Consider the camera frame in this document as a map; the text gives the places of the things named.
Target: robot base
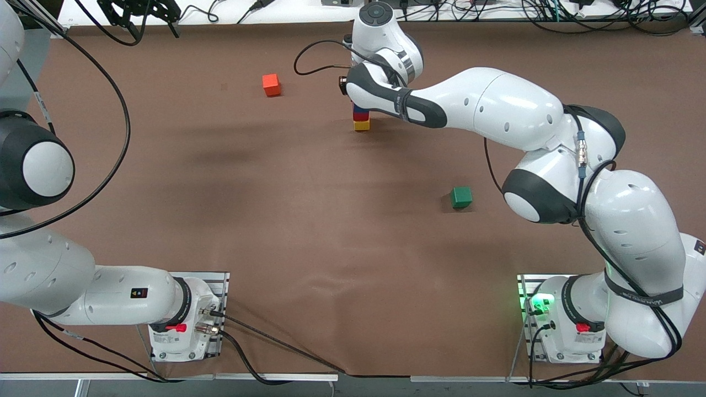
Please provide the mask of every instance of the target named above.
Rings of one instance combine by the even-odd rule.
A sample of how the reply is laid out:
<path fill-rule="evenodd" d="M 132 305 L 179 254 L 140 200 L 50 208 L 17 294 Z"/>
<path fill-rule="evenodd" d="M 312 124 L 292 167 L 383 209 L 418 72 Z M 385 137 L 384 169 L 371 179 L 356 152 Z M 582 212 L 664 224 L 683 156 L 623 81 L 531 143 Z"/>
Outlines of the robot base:
<path fill-rule="evenodd" d="M 569 275 L 523 274 L 517 276 L 520 293 L 520 308 L 527 344 L 527 356 L 531 355 L 532 337 L 538 328 L 550 325 L 542 331 L 534 343 L 534 361 L 552 364 L 599 364 L 605 346 L 606 331 L 576 331 L 575 324 L 566 316 L 561 304 L 561 288 Z M 545 297 L 549 309 L 542 315 L 527 315 L 534 311 L 533 297 Z"/>
<path fill-rule="evenodd" d="M 221 336 L 195 332 L 197 323 L 215 325 L 223 329 L 220 318 L 199 314 L 201 308 L 225 312 L 229 273 L 170 272 L 182 277 L 191 289 L 191 306 L 183 321 L 184 332 L 174 329 L 155 332 L 150 329 L 152 360 L 156 362 L 187 362 L 216 357 L 220 354 Z"/>

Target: table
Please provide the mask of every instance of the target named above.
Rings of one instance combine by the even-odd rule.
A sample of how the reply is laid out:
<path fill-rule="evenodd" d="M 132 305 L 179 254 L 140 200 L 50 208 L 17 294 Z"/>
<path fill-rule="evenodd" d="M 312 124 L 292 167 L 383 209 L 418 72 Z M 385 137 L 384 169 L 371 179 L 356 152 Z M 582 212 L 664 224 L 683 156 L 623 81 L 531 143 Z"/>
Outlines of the table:
<path fill-rule="evenodd" d="M 353 132 L 350 103 L 337 87 L 341 72 L 292 70 L 304 45 L 350 28 L 201 26 L 174 39 L 157 27 L 132 48 L 92 28 L 72 30 L 123 90 L 133 141 L 108 187 L 55 229 L 103 265 L 229 271 L 231 315 L 350 374 L 503 381 L 522 325 L 517 274 L 595 272 L 602 260 L 578 230 L 529 223 L 504 204 L 479 136 L 379 114 L 372 132 Z M 698 212 L 706 186 L 693 179 L 706 167 L 699 144 L 706 91 L 693 83 L 706 56 L 700 37 L 631 31 L 569 37 L 522 23 L 420 23 L 407 33 L 426 60 L 413 88 L 490 66 L 565 102 L 613 112 L 628 132 L 619 167 L 653 178 L 680 229 L 706 236 Z M 301 67 L 348 57 L 321 46 Z M 281 97 L 264 96 L 265 73 L 279 74 Z M 65 40 L 52 41 L 37 84 L 77 164 L 69 195 L 32 212 L 45 219 L 105 176 L 124 131 L 109 86 Z M 490 154 L 500 179 L 522 157 L 493 143 Z M 450 209 L 453 186 L 473 189 L 470 208 Z M 48 339 L 27 310 L 3 304 L 0 315 L 13 319 L 0 329 L 2 372 L 112 373 Z M 134 327 L 72 330 L 147 364 Z M 328 373 L 231 331 L 260 372 Z M 682 351 L 626 379 L 706 381 L 705 331 L 701 307 Z M 159 368 L 171 377 L 244 372 L 229 348 L 205 362 Z M 548 365 L 536 371 L 542 379 L 567 372 Z M 521 360 L 514 376 L 526 373 Z"/>
<path fill-rule="evenodd" d="M 535 17 L 537 14 L 532 10 L 532 7 L 527 7 L 527 14 L 522 9 L 523 0 L 498 0 L 489 3 L 487 8 L 480 15 L 480 20 L 526 20 L 527 16 Z M 584 6 L 582 10 L 578 9 L 578 5 L 569 2 L 569 0 L 559 0 L 561 4 L 572 13 L 577 13 L 577 18 L 585 20 L 596 20 L 606 16 L 619 17 L 622 13 L 617 13 L 618 9 L 609 0 L 596 0 L 590 6 Z M 193 4 L 203 10 L 208 10 L 213 0 L 176 0 L 178 5 L 184 10 L 189 4 Z M 106 25 L 103 12 L 98 7 L 95 0 L 82 0 L 82 4 L 89 10 L 101 24 Z M 218 15 L 220 21 L 218 24 L 229 25 L 235 24 L 244 14 L 252 2 L 250 0 L 224 0 L 216 4 L 213 13 Z M 355 19 L 358 14 L 358 8 L 363 6 L 363 0 L 353 0 L 355 6 L 352 7 L 336 7 L 322 6 L 321 0 L 275 0 L 269 6 L 251 13 L 241 23 L 304 23 L 304 22 L 345 22 Z M 675 6 L 680 8 L 684 4 L 684 11 L 691 12 L 693 9 L 689 0 L 658 0 L 657 5 Z M 467 8 L 470 6 L 469 0 L 458 0 L 459 7 Z M 402 18 L 402 11 L 396 10 L 398 18 Z M 668 14 L 669 12 L 660 11 L 657 15 Z M 428 20 L 434 14 L 433 8 L 424 6 L 410 6 L 408 14 L 413 14 L 409 20 Z M 463 16 L 462 11 L 453 11 L 452 2 L 449 0 L 445 3 L 439 12 L 439 20 L 456 20 Z M 466 20 L 473 20 L 476 15 L 471 12 L 466 15 Z M 142 22 L 141 17 L 133 17 L 132 21 L 139 26 Z M 59 14 L 59 22 L 66 26 L 85 26 L 92 25 L 92 22 L 81 11 L 74 0 L 65 0 Z M 148 25 L 165 25 L 166 23 L 160 19 L 149 17 Z M 180 21 L 180 25 L 209 25 L 207 16 L 203 13 L 191 10 Z"/>

